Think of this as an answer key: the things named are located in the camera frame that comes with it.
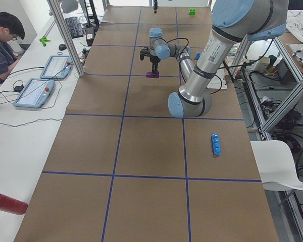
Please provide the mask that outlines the purple trapezoid block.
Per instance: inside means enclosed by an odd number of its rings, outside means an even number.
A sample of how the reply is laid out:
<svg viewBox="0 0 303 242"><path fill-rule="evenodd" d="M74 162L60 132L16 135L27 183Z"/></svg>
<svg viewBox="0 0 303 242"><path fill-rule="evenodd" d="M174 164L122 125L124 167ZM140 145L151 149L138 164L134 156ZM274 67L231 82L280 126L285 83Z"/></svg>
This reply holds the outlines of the purple trapezoid block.
<svg viewBox="0 0 303 242"><path fill-rule="evenodd" d="M156 73L147 72L147 73L145 74L145 76L146 76L147 78L159 78L159 72L156 72Z"/></svg>

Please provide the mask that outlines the green block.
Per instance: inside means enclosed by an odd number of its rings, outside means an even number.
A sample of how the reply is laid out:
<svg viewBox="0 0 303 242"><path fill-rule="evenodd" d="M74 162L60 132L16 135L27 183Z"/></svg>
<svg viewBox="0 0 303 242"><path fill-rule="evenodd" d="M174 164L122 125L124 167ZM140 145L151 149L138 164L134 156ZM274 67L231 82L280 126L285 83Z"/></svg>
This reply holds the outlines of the green block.
<svg viewBox="0 0 303 242"><path fill-rule="evenodd" d="M196 9L189 9L189 15L194 16L196 13Z"/></svg>

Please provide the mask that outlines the small blue block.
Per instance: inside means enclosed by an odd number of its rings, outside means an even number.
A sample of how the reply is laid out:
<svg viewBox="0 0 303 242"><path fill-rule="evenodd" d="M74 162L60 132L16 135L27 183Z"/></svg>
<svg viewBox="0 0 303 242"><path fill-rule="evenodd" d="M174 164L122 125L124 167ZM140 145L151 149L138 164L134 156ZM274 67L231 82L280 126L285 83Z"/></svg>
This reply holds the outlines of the small blue block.
<svg viewBox="0 0 303 242"><path fill-rule="evenodd" d="M200 55L201 55L201 53L200 53L200 52L197 52L197 53L195 54L195 60L199 60Z"/></svg>

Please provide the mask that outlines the black keyboard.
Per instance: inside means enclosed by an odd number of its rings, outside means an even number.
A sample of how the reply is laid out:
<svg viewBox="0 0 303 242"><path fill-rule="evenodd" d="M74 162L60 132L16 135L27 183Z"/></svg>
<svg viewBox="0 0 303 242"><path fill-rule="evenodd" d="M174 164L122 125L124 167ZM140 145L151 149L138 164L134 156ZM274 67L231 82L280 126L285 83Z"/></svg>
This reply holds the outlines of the black keyboard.
<svg viewBox="0 0 303 242"><path fill-rule="evenodd" d="M65 22L72 39L83 36L82 27L78 17L65 18Z"/></svg>

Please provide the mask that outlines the black computer mouse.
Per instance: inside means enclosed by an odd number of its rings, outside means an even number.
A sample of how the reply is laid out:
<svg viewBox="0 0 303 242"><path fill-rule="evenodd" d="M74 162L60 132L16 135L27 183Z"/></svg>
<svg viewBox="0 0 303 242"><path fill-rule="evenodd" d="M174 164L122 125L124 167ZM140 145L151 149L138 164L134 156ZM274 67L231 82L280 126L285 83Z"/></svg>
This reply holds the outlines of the black computer mouse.
<svg viewBox="0 0 303 242"><path fill-rule="evenodd" d="M65 44L60 44L59 45L59 50L60 51L63 51L63 50L65 50L67 47L66 47L66 45Z"/></svg>

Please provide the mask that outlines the far teach pendant tablet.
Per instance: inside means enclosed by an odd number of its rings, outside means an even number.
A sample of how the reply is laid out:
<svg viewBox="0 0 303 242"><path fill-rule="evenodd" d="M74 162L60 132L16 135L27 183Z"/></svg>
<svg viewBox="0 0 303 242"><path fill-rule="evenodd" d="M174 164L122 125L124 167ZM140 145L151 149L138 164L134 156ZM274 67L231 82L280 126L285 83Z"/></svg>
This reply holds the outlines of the far teach pendant tablet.
<svg viewBox="0 0 303 242"><path fill-rule="evenodd" d="M40 75L42 79L64 79L71 71L72 59L66 55L51 55Z"/></svg>

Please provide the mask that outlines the teach pendant tablet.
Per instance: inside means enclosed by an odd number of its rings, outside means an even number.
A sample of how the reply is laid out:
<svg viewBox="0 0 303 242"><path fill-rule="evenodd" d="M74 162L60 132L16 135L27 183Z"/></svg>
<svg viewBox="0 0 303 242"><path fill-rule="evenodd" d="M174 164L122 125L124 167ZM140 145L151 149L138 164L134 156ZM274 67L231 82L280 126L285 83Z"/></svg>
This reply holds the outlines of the teach pendant tablet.
<svg viewBox="0 0 303 242"><path fill-rule="evenodd" d="M66 55L51 55L40 75L42 79L64 79L71 71L72 59Z"/></svg>
<svg viewBox="0 0 303 242"><path fill-rule="evenodd" d="M14 101L14 107L41 108L54 90L53 79L30 79Z"/></svg>

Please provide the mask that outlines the white box on floor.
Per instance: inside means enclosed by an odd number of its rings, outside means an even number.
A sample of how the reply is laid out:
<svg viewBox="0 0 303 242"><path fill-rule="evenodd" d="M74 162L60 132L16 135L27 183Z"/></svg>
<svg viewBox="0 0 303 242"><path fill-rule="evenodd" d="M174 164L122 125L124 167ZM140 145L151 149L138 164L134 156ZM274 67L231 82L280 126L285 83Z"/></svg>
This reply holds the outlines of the white box on floor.
<svg viewBox="0 0 303 242"><path fill-rule="evenodd" d="M269 57L263 56L260 60L256 62L254 70L263 73L267 69L269 64L270 64Z"/></svg>

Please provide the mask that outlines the green plastic clamp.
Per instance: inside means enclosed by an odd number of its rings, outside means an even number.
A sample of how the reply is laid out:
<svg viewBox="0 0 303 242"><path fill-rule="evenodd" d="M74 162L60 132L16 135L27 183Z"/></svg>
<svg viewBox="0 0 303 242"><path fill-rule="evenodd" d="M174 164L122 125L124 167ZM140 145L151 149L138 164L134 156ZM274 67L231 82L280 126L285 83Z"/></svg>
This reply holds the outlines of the green plastic clamp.
<svg viewBox="0 0 303 242"><path fill-rule="evenodd" d="M46 47L47 43L50 42L50 40L47 39L46 36L42 36L42 37L39 39L39 41L41 42L41 44L42 44L44 47Z"/></svg>

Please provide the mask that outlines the long blue block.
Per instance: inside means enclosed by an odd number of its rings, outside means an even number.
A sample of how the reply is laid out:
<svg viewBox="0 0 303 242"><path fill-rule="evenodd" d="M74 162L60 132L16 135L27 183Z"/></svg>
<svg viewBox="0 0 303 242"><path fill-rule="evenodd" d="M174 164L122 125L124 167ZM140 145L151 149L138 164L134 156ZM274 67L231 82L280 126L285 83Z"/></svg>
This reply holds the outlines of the long blue block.
<svg viewBox="0 0 303 242"><path fill-rule="evenodd" d="M211 142L212 142L212 150L213 154L215 156L221 155L221 144L220 144L220 138L217 133L213 133L211 136Z"/></svg>

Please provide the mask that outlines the near teach pendant tablet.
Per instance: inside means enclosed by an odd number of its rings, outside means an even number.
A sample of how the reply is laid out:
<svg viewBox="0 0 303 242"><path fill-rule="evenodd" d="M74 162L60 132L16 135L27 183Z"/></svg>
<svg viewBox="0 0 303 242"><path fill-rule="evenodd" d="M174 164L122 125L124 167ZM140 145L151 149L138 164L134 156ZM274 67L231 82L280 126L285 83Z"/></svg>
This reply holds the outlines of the near teach pendant tablet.
<svg viewBox="0 0 303 242"><path fill-rule="evenodd" d="M14 107L41 108L54 90L53 79L30 79L14 101Z"/></svg>

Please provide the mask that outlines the white paper sheet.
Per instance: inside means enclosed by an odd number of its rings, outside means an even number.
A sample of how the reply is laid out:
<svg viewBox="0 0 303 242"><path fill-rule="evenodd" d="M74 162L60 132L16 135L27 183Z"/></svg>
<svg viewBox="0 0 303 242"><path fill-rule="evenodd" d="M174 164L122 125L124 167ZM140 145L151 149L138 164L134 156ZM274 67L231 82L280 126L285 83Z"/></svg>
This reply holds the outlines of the white paper sheet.
<svg viewBox="0 0 303 242"><path fill-rule="evenodd" d="M303 191L289 146L278 140L251 141L252 151L265 190Z"/></svg>

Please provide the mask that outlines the red cardboard tube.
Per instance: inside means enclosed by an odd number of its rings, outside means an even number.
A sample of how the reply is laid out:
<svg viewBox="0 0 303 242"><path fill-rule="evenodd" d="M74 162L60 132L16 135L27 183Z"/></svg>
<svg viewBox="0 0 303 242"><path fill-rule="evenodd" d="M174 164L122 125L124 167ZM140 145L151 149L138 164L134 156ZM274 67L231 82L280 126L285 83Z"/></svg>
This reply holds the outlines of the red cardboard tube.
<svg viewBox="0 0 303 242"><path fill-rule="evenodd" d="M0 193L0 211L15 215L23 215L27 208L27 203Z"/></svg>

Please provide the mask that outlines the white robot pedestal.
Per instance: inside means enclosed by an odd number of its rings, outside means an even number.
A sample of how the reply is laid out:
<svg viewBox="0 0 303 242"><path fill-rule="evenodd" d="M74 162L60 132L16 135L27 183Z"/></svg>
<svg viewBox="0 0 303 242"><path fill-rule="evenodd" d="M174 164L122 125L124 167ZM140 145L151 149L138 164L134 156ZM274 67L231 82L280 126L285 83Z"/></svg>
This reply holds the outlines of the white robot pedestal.
<svg viewBox="0 0 303 242"><path fill-rule="evenodd" d="M207 85L208 89L227 89L224 69L219 69Z"/></svg>

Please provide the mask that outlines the aluminium frame post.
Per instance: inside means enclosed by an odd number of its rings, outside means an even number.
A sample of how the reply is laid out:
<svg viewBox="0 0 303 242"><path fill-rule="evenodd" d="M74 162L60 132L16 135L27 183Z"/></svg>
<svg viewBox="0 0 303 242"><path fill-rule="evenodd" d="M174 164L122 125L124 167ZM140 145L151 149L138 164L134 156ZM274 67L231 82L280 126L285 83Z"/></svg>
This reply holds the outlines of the aluminium frame post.
<svg viewBox="0 0 303 242"><path fill-rule="evenodd" d="M53 14L54 20L60 31L61 37L67 47L68 53L72 59L73 66L76 68L78 76L82 77L84 74L83 65L78 56L77 50L67 28L63 13L57 0L47 0L49 8Z"/></svg>

